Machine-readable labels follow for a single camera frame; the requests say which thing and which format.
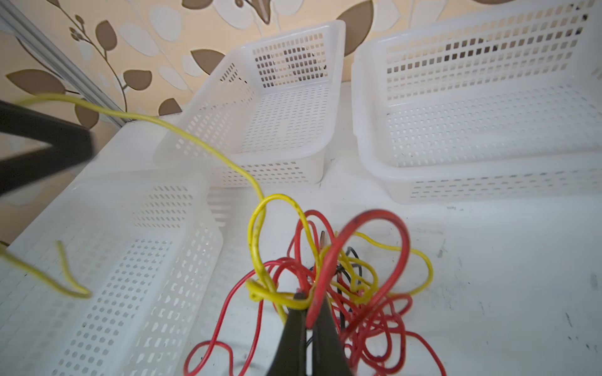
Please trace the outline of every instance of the brown stem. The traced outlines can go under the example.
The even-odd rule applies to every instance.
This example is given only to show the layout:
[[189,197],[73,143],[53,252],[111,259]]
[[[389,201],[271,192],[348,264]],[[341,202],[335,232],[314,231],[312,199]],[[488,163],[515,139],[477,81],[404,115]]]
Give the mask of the brown stem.
[[[98,47],[96,47],[96,45],[92,42],[92,40],[90,39],[90,37],[88,36],[88,34],[85,33],[85,29],[84,29],[84,25],[82,25],[82,27],[79,27],[79,25],[77,24],[77,22],[75,22],[71,16],[69,16],[69,14],[67,12],[65,12],[65,9],[60,8],[60,10],[63,12],[63,14],[65,16],[67,16],[67,18],[71,21],[71,23],[77,27],[77,29],[79,31],[81,31],[81,33],[84,35],[84,37],[86,37],[87,39],[81,39],[84,42],[90,43],[94,49],[100,54],[100,56],[104,59],[104,61],[107,63],[107,65],[109,66],[109,68],[111,69],[111,72],[113,73],[113,76],[115,76],[115,79],[117,80],[117,82],[119,83],[119,86],[121,86],[121,80],[119,79],[119,76],[117,75],[117,73],[115,72],[115,70],[113,69],[113,67],[111,66],[111,64],[109,63],[109,60],[107,58],[107,50],[105,50],[105,53],[103,54],[101,52],[100,49],[98,49]],[[124,107],[124,111],[127,112],[128,111],[128,100],[125,97],[125,90],[122,88],[121,89],[121,94],[123,96],[123,107]]]
[[43,62],[41,62],[37,57],[34,56],[34,54],[32,54],[23,44],[23,42],[21,42],[21,39],[17,38],[17,42],[19,42],[19,44],[21,45],[21,47],[23,47],[23,49],[25,50],[25,52],[27,52],[31,57],[33,57],[34,60],[36,60],[41,66],[43,66],[47,71],[49,71],[50,73],[52,73],[53,75],[55,75],[56,77],[59,77],[60,79],[63,79],[61,77],[61,75],[59,75],[57,72],[53,71],[52,69],[50,69],[47,65],[45,65]]

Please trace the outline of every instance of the beige wall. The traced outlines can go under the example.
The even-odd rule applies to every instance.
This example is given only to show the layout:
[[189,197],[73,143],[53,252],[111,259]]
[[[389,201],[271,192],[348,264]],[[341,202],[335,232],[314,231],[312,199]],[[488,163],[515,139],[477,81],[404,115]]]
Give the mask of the beige wall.
[[[262,36],[337,18],[345,20],[343,80],[347,81],[353,51],[364,40],[509,0],[12,1],[118,106],[159,115],[179,112],[223,54]],[[0,43],[1,99],[14,101],[28,90],[53,91],[56,81],[66,85],[30,56],[9,31],[0,32]],[[48,75],[12,74],[24,69],[42,70]],[[98,135],[99,146],[116,131],[90,114],[78,119],[73,105],[66,103],[44,103],[35,109],[75,123],[81,120]],[[3,135],[0,144],[0,158],[36,146],[33,141],[20,142]],[[0,239],[12,241],[74,174],[65,172],[1,198]]]

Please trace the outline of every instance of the gray metal strip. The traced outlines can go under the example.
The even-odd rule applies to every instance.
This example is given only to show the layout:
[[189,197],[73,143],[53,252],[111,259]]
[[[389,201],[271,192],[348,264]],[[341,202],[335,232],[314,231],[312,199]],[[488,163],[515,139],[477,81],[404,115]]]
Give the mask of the gray metal strip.
[[[30,51],[44,59],[65,81],[75,87],[89,102],[122,111],[92,80],[62,53],[10,0],[0,0],[0,18],[14,29],[15,34],[26,43]],[[109,117],[122,127],[126,120]]]

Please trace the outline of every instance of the yellow wire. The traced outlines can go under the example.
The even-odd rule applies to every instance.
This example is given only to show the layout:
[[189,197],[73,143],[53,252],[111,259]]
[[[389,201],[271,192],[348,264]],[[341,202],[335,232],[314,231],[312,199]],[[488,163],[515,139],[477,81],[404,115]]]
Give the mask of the yellow wire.
[[[287,315],[284,312],[284,309],[282,308],[282,306],[286,306],[286,307],[289,307],[292,309],[306,309],[307,307],[309,307],[309,305],[311,304],[311,299],[313,297],[313,290],[310,291],[309,296],[305,300],[294,300],[294,299],[292,299],[293,295],[291,293],[277,292],[276,285],[275,285],[274,281],[272,280],[272,278],[270,277],[267,270],[265,269],[265,266],[263,265],[263,261],[261,260],[261,257],[259,255],[259,234],[261,233],[261,228],[262,228],[263,222],[265,220],[265,206],[268,202],[270,202],[272,200],[284,200],[284,201],[288,202],[295,209],[295,211],[299,215],[299,218],[301,219],[303,228],[305,230],[306,237],[308,239],[309,245],[311,247],[312,253],[315,258],[316,275],[319,275],[319,270],[322,265],[322,260],[324,258],[324,255],[328,251],[329,246],[325,247],[321,251],[317,250],[315,248],[315,244],[312,240],[311,231],[309,229],[307,218],[305,218],[305,214],[303,213],[303,211],[301,210],[299,205],[293,199],[291,199],[290,197],[285,196],[283,194],[274,194],[274,195],[271,195],[268,197],[264,197],[263,192],[261,191],[261,187],[259,186],[257,181],[253,178],[253,176],[251,176],[251,174],[249,174],[247,171],[243,170],[241,167],[239,167],[237,164],[235,164],[230,159],[228,159],[225,155],[221,154],[219,151],[217,151],[216,149],[211,147],[209,144],[186,133],[182,129],[179,129],[179,128],[171,125],[170,123],[167,123],[156,117],[142,115],[142,114],[136,114],[133,112],[114,111],[111,109],[99,107],[99,106],[94,105],[83,99],[70,97],[70,96],[66,96],[63,94],[53,94],[53,93],[39,94],[37,96],[22,100],[22,101],[18,102],[17,104],[21,105],[21,106],[28,106],[28,105],[32,105],[37,102],[43,102],[46,100],[57,100],[57,101],[61,101],[61,102],[70,102],[75,105],[79,105],[81,107],[88,108],[90,110],[93,110],[93,111],[96,111],[96,112],[99,112],[101,114],[105,114],[108,116],[115,116],[115,117],[120,117],[120,118],[124,118],[124,119],[144,120],[146,122],[160,125],[164,128],[167,128],[168,130],[174,132],[175,134],[179,135],[180,137],[185,138],[186,140],[189,140],[189,141],[199,145],[200,147],[203,147],[210,154],[214,155],[216,158],[218,158],[219,160],[224,162],[228,167],[230,167],[237,173],[244,176],[250,182],[251,186],[253,186],[253,189],[257,193],[257,196],[260,201],[259,205],[254,210],[253,215],[250,218],[249,227],[247,230],[247,241],[249,243],[251,259],[253,261],[253,267],[255,269],[255,272],[257,273],[257,276],[259,278],[259,282],[254,281],[254,280],[249,280],[246,283],[246,287],[250,292],[250,297],[253,300],[263,298],[263,299],[274,302],[274,304],[276,306],[276,311],[278,312],[278,314],[281,317],[281,319],[283,320],[283,322],[286,320]],[[356,233],[354,233],[354,235],[364,238],[366,241],[368,241],[372,245],[375,245],[376,247],[380,247],[380,248],[387,249],[387,250],[393,250],[393,251],[400,250],[400,247],[393,247],[390,245],[384,245],[384,244],[378,243],[378,242],[372,240],[371,238],[369,238],[367,235],[360,233],[360,232],[356,232]],[[58,292],[61,292],[62,294],[66,294],[66,295],[70,295],[70,296],[77,296],[77,297],[84,297],[85,294],[88,294],[87,297],[91,296],[90,291],[86,290],[85,288],[83,288],[82,286],[77,284],[77,282],[71,275],[71,273],[69,271],[69,266],[67,264],[67,260],[64,255],[64,250],[62,250],[62,248],[61,248],[62,245],[57,246],[57,247],[58,247],[57,249],[59,249],[58,252],[59,252],[59,255],[61,256],[61,265],[63,266],[63,270],[65,271],[67,281],[69,283],[71,283],[74,288],[82,291],[81,293],[72,292],[72,291],[64,289],[60,284],[58,284],[56,281],[52,280],[46,274],[35,269],[33,266],[28,265],[25,262],[19,260],[18,258],[14,257],[13,255],[10,255],[9,253],[6,252],[6,250],[2,251],[2,255],[7,260],[9,260],[9,262],[11,262],[13,265],[16,265],[18,267],[21,267],[21,268],[31,272],[32,274],[37,276],[40,280],[45,282],[47,285],[56,289]],[[426,289],[428,287],[428,285],[431,283],[431,281],[433,280],[433,267],[432,267],[432,264],[430,263],[429,258],[425,254],[423,254],[422,252],[420,252],[418,250],[411,250],[411,252],[422,257],[422,259],[425,261],[425,263],[429,269],[429,276],[428,276],[427,280],[421,286],[419,286],[418,288],[409,292],[409,294],[415,295],[415,294],[419,293],[420,291]],[[367,302],[371,298],[371,296],[378,290],[378,277],[376,275],[374,268],[372,268],[372,266],[370,264],[368,264],[362,260],[347,257],[345,255],[345,252],[343,252],[342,250],[341,250],[341,254],[340,254],[340,260],[341,260],[341,264],[343,265],[343,267],[350,273],[350,275],[352,277],[352,284],[350,286],[352,291],[357,292],[360,289],[364,290],[364,293],[360,297],[355,298],[355,301],[358,304]],[[366,269],[368,269],[373,275],[373,282],[370,283],[370,282],[366,281],[366,279],[363,279],[362,277],[358,276],[353,270],[351,261],[355,264],[360,264],[363,267],[365,267]]]
[[63,295],[67,295],[67,296],[70,296],[73,298],[89,299],[90,297],[92,297],[92,292],[90,290],[88,290],[87,288],[83,287],[82,285],[80,285],[75,280],[73,274],[71,274],[71,270],[69,269],[69,263],[67,261],[67,255],[65,253],[63,242],[57,241],[56,246],[57,246],[58,258],[61,260],[61,268],[63,269],[63,272],[65,274],[65,279],[67,280],[67,282],[69,282],[71,287],[73,287],[77,291],[71,291],[71,290],[63,287],[57,281],[52,279],[52,277],[50,277],[48,274],[44,273],[43,271],[37,269],[36,267],[34,267],[32,265],[26,263],[25,261],[19,259],[18,257],[14,256],[13,254],[11,254],[8,251],[7,246],[4,244],[0,244],[0,256],[4,257],[4,259],[8,263],[12,264],[13,266],[15,266],[17,268],[25,270],[28,274],[32,274],[34,277],[38,278],[43,283],[47,284],[52,289],[54,289],[57,292],[60,292]]

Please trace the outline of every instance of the perforated basket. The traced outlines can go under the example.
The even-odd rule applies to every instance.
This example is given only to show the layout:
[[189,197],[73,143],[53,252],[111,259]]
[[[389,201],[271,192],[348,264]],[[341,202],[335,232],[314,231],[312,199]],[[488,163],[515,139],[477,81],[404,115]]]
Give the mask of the perforated basket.
[[9,249],[62,282],[63,241],[93,296],[59,295],[0,262],[1,373],[173,375],[223,243],[203,180],[112,174],[52,202]]
[[395,201],[601,191],[602,1],[513,1],[365,43],[353,131]]
[[[337,116],[345,23],[249,43],[228,53],[177,126],[242,166],[261,184],[316,183]],[[158,165],[201,167],[213,186],[247,180],[190,141],[168,134]]]

